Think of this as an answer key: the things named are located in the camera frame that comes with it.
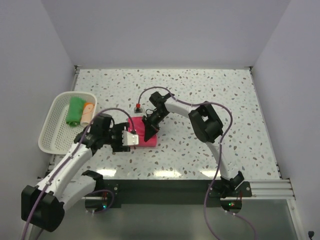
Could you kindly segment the pink towel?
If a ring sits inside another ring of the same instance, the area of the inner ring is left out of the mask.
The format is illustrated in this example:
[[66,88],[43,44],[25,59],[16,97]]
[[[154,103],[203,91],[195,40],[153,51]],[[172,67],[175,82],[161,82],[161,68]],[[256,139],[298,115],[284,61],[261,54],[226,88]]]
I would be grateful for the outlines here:
[[127,119],[128,132],[138,136],[138,144],[134,147],[154,148],[157,146],[157,130],[146,116],[134,116]]

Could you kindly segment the green towel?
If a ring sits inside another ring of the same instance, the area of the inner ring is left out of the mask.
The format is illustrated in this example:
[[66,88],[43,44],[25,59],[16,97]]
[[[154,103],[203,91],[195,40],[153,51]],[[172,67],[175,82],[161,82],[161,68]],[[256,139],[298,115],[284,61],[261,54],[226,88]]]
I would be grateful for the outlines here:
[[80,124],[85,103],[86,101],[80,97],[73,96],[70,98],[69,108],[65,119],[70,127],[76,127]]

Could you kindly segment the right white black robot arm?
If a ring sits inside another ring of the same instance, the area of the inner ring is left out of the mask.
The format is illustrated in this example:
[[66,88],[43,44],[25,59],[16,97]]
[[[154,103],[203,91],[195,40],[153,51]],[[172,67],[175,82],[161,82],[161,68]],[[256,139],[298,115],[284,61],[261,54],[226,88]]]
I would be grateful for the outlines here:
[[[235,196],[241,190],[244,176],[232,162],[225,158],[222,152],[222,143],[226,133],[233,124],[231,111],[225,106],[215,102],[188,103],[177,99],[171,92],[161,95],[154,92],[149,101],[155,107],[151,114],[144,115],[144,140],[148,141],[160,130],[160,122],[168,114],[174,113],[190,120],[193,132],[198,140],[205,143],[210,149],[220,172],[223,192],[230,197]],[[227,111],[230,116],[229,126],[223,130],[223,122],[213,106],[219,106]]]

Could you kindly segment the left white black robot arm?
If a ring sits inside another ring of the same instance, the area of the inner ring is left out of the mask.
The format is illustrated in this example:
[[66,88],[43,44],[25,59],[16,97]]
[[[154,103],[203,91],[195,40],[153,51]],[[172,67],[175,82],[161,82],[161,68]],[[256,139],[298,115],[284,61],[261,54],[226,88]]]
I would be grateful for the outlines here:
[[21,219],[26,231],[30,224],[48,232],[61,224],[65,212],[87,194],[99,196],[104,190],[103,176],[86,170],[77,187],[68,185],[95,153],[109,145],[113,152],[129,152],[139,143],[135,124],[113,123],[109,114],[99,112],[74,139],[71,148],[59,164],[36,186],[27,185],[21,192]]

